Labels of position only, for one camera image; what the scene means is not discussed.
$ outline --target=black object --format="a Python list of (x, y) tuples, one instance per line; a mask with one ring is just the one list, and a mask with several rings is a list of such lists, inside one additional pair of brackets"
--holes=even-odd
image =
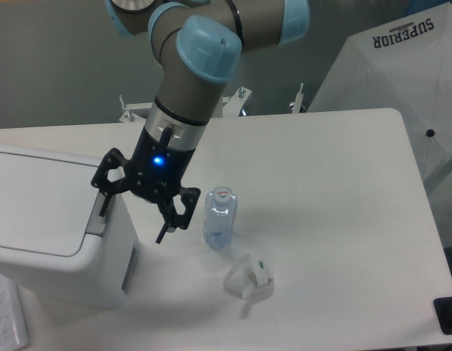
[(234, 24), (236, 25), (236, 34), (242, 43), (242, 50), (244, 49), (244, 30), (242, 28), (241, 16), (239, 15), (239, 10), (234, 4), (233, 0), (226, 0), (226, 4), (231, 9), (231, 13), (233, 14)]
[(436, 309), (440, 329), (444, 334), (452, 335), (452, 297), (436, 298), (434, 300), (434, 308)]
[[(91, 180), (91, 185), (105, 196), (100, 216), (105, 215), (112, 196), (126, 191), (131, 191), (150, 203), (156, 203), (165, 220), (157, 239), (158, 244), (167, 231), (174, 231), (178, 227), (185, 230), (189, 227), (200, 197), (198, 188), (184, 188), (181, 185), (182, 176), (195, 150), (169, 149), (172, 136), (173, 129), (166, 127), (157, 142), (143, 128), (132, 158), (126, 159), (117, 148), (112, 148), (102, 159)], [(109, 170), (119, 167), (124, 169), (125, 176), (110, 181)], [(178, 214), (174, 206), (173, 198), (176, 195), (181, 196), (181, 202), (185, 206), (183, 214)]]

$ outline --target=light blue joint cap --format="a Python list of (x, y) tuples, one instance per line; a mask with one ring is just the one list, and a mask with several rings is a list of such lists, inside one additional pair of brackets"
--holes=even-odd
[(212, 83), (226, 83), (231, 79), (242, 51), (236, 33), (201, 16), (185, 21), (177, 34), (176, 47), (187, 67)]
[(116, 11), (114, 11), (110, 0), (104, 0), (104, 3), (106, 4), (106, 9), (108, 9), (110, 19), (112, 20), (113, 25), (116, 27), (117, 33), (122, 37), (133, 37), (133, 34), (130, 33), (129, 30), (122, 24), (121, 20), (118, 19)]
[(161, 16), (164, 12), (168, 11), (169, 9), (172, 9), (173, 7), (185, 7), (187, 9), (189, 8), (188, 6), (180, 4), (178, 2), (168, 2), (155, 9), (151, 14), (150, 20), (148, 21), (148, 37), (150, 38), (151, 48), (153, 48), (153, 45), (151, 44), (151, 35), (153, 35), (153, 28), (154, 25), (156, 24), (156, 21), (158, 20), (159, 16)]
[(286, 0), (282, 35), (278, 46), (302, 38), (309, 28), (309, 22), (310, 13), (307, 0)]

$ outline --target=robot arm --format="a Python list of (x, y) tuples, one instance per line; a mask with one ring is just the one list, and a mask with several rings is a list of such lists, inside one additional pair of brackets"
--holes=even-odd
[[(153, 1), (153, 8), (158, 2)], [(132, 158), (113, 148), (91, 183), (105, 196), (100, 216), (112, 196), (128, 190), (156, 203), (165, 220), (160, 243), (167, 231), (189, 226), (200, 190), (184, 188), (181, 179), (239, 56), (302, 37), (309, 9), (307, 0), (226, 0), (196, 8), (166, 3), (153, 8), (148, 25), (140, 18), (146, 11), (123, 13), (144, 21), (165, 75)], [(142, 27), (137, 24), (133, 33)], [(124, 168), (125, 176), (110, 182), (108, 171), (117, 167)], [(176, 195), (185, 206), (183, 214), (174, 207)]]

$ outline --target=printer lid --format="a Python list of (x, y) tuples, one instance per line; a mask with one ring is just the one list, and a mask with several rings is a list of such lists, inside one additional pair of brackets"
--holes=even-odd
[(97, 190), (85, 157), (0, 149), (0, 247), (73, 256), (83, 243)]

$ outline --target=plastic water bottle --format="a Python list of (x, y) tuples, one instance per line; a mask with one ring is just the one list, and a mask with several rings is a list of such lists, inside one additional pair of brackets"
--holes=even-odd
[(203, 237), (213, 250), (231, 242), (237, 207), (237, 197), (225, 186), (218, 186), (206, 195)]

